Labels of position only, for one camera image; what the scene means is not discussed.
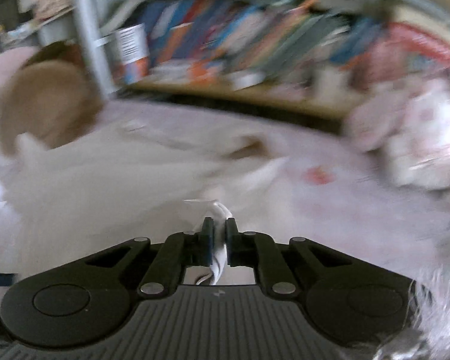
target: plastic wrap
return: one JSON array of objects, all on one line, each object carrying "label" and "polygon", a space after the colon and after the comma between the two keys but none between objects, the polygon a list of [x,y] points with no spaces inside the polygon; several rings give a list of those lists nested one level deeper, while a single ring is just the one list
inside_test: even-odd
[{"label": "plastic wrap", "polygon": [[409,306],[410,325],[375,350],[363,345],[364,352],[372,360],[450,360],[450,273],[443,268],[423,270]]},{"label": "plastic wrap", "polygon": [[407,91],[393,82],[374,86],[370,100],[357,107],[346,119],[345,134],[362,152],[382,147],[400,126]]},{"label": "plastic wrap", "polygon": [[387,173],[397,186],[450,188],[450,85],[425,81],[421,95],[405,107],[399,131],[385,144]]}]

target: white bed sheet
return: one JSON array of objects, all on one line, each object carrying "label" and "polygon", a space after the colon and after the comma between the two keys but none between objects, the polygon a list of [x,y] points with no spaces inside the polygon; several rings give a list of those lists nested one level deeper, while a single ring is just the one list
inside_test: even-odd
[{"label": "white bed sheet", "polygon": [[[292,184],[291,207],[285,209],[294,225],[280,228],[277,223],[277,242],[303,236],[411,277],[439,263],[433,237],[447,227],[450,210],[428,193],[387,185],[377,177],[374,160],[355,152],[345,139],[250,116],[145,101],[108,103],[97,128],[121,119],[140,120],[177,137],[231,121],[258,123],[279,136],[289,154],[280,177]],[[1,272],[16,266],[19,227],[0,184]]]}]

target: pink fabric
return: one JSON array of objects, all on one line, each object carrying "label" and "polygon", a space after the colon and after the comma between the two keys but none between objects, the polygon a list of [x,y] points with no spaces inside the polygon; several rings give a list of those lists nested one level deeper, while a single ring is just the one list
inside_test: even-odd
[{"label": "pink fabric", "polygon": [[19,47],[0,54],[0,88],[38,50],[38,47]]},{"label": "pink fabric", "polygon": [[404,90],[394,90],[391,83],[380,84],[376,95],[355,108],[345,121],[345,133],[362,152],[379,149],[400,125]]},{"label": "pink fabric", "polygon": [[417,161],[450,158],[450,91],[444,79],[425,83],[425,94],[408,102],[402,129]]}]

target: metal pin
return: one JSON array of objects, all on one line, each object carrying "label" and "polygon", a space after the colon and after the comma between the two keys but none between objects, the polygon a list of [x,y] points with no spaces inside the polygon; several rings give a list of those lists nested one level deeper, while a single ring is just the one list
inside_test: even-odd
[{"label": "metal pin", "polygon": [[140,287],[140,291],[147,295],[158,295],[165,291],[160,283],[146,283]]},{"label": "metal pin", "polygon": [[296,287],[292,283],[279,282],[279,283],[275,283],[271,289],[276,294],[290,295],[295,292]]}]

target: white wrinkled blanket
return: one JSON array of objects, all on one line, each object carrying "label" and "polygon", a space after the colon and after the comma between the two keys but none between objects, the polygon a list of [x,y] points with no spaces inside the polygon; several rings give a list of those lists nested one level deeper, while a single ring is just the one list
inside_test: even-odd
[{"label": "white wrinkled blanket", "polygon": [[[22,278],[134,237],[163,242],[206,215],[221,225],[227,215],[214,213],[214,200],[231,210],[241,231],[272,233],[287,220],[270,200],[272,189],[290,206],[289,191],[277,193],[275,182],[286,160],[257,129],[231,123],[171,138],[117,122],[54,150],[27,136],[20,142],[25,168],[5,198],[22,218],[16,271]],[[251,145],[259,152],[230,157]],[[223,246],[215,259],[214,281],[226,265]]]}]

